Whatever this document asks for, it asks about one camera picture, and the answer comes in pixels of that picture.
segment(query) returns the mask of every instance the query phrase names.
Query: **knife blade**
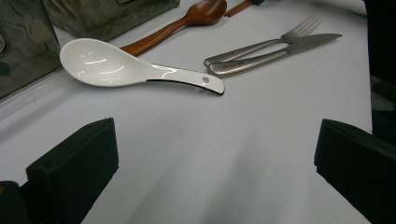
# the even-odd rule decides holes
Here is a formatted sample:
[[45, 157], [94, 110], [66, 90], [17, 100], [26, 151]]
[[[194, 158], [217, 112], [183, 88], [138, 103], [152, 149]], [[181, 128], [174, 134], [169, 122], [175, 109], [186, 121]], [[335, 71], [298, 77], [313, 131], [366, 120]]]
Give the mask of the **knife blade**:
[[236, 60], [225, 63], [212, 63], [209, 65], [209, 72], [217, 77], [230, 77], [247, 70], [263, 66], [268, 63], [272, 63], [291, 55], [317, 48], [321, 45], [327, 44], [332, 40], [341, 37], [339, 34], [320, 34], [320, 35], [308, 35], [299, 38], [295, 38], [291, 41], [291, 44], [284, 48], [272, 53], [264, 54], [262, 56], [248, 58], [243, 60]]

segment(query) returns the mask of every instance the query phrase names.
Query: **spoon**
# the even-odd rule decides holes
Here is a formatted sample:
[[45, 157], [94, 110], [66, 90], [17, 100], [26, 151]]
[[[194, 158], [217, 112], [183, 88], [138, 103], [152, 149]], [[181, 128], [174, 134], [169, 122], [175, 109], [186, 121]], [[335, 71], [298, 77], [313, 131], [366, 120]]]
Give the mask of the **spoon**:
[[62, 47], [60, 59], [72, 77], [93, 86], [118, 87], [146, 81], [170, 81], [218, 95], [224, 93], [224, 83], [217, 77], [147, 63], [100, 40], [72, 40]]
[[122, 47], [121, 49], [135, 57], [140, 56], [150, 49], [153, 49], [167, 37], [187, 25], [206, 25], [217, 23], [223, 17], [226, 9], [227, 2], [225, 0], [200, 1], [191, 6], [183, 18], [166, 25], [156, 33], [148, 35], [143, 39]]

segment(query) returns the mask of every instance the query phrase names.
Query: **spoon handle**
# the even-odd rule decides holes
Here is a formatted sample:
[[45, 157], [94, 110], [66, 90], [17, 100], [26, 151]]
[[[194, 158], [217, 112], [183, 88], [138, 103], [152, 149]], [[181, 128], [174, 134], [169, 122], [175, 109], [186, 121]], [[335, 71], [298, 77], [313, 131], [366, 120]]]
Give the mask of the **spoon handle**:
[[174, 21], [163, 27], [161, 30], [155, 32], [154, 34], [148, 35], [145, 38], [140, 39], [130, 45], [124, 46], [120, 49], [131, 55], [134, 55], [135, 57], [140, 56], [162, 43], [166, 38], [174, 34], [183, 26], [186, 26], [186, 21], [184, 20], [184, 18], [178, 21]]
[[193, 72], [184, 69], [165, 67], [161, 65], [153, 65], [157, 68], [157, 72], [148, 75], [149, 81], [167, 81], [192, 85], [206, 91], [212, 91], [217, 95], [224, 93], [224, 83], [218, 77], [208, 74]]

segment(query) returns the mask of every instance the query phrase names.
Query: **wooden spoon handle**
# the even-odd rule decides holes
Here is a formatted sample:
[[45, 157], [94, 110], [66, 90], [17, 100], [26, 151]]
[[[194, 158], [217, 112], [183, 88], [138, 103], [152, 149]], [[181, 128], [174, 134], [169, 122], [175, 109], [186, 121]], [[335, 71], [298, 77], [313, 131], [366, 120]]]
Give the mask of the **wooden spoon handle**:
[[152, 35], [148, 35], [143, 39], [140, 39], [130, 45], [124, 46], [120, 49], [124, 50], [125, 52], [134, 55], [135, 57], [146, 53], [150, 49], [156, 47], [161, 42], [163, 42], [167, 37], [174, 34], [183, 26], [186, 26], [186, 22], [184, 18], [174, 21], [169, 25], [166, 25], [161, 30], [155, 32]]

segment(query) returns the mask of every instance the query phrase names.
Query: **utensil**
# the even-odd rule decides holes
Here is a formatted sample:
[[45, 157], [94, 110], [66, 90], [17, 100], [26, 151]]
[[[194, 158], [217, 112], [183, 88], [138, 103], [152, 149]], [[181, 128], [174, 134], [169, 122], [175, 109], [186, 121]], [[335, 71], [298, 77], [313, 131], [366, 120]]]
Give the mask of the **utensil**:
[[294, 38], [312, 34], [312, 32], [314, 32], [314, 30], [320, 25], [320, 23], [321, 21], [319, 18], [315, 16], [308, 17], [300, 22], [300, 24], [295, 26], [293, 29], [283, 34], [279, 39], [267, 40], [255, 45], [250, 45], [241, 49], [235, 49], [226, 53], [222, 53], [220, 55], [205, 59], [204, 64], [206, 66], [209, 66], [211, 63], [228, 62], [246, 56], [259, 49], [271, 47], [275, 44], [290, 44], [291, 40], [293, 40]]
[[187, 25], [208, 25], [217, 23], [223, 17], [226, 9], [227, 2], [225, 0], [200, 1], [190, 7], [183, 18], [168, 24], [154, 34], [138, 40], [133, 44], [124, 46], [121, 49], [137, 57], [156, 47], [166, 38]]
[[287, 58], [293, 54], [316, 48], [340, 36], [342, 35], [322, 34], [295, 38], [291, 41], [290, 46], [262, 56], [225, 63], [212, 63], [209, 65], [209, 71], [217, 77], [230, 77], [237, 73]]
[[226, 11], [224, 16], [226, 17], [231, 17], [235, 15], [236, 13], [244, 10], [247, 7], [250, 7], [251, 5], [259, 5], [263, 3], [264, 0], [244, 0], [242, 3], [238, 4], [236, 7], [231, 8], [230, 10]]
[[170, 81], [224, 93], [221, 79], [207, 74], [147, 63], [95, 39], [65, 44], [60, 53], [64, 69], [75, 79], [101, 87], [126, 86], [146, 81]]

